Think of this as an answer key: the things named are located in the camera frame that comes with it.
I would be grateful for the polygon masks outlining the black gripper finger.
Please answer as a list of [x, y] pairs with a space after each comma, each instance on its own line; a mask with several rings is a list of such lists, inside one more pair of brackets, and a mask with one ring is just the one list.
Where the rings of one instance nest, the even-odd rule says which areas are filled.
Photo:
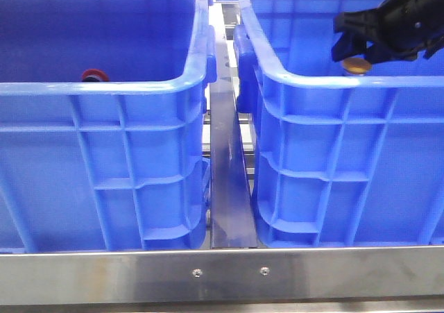
[[360, 35], [344, 32], [336, 44], [332, 47], [332, 59], [335, 62], [364, 54], [367, 49], [367, 41]]

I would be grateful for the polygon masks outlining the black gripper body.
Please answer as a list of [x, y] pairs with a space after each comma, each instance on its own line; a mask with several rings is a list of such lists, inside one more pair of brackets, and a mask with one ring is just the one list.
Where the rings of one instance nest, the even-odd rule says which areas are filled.
[[378, 7], [341, 12], [334, 32], [365, 38], [361, 54], [370, 63], [430, 59], [443, 49], [443, 0], [385, 0]]

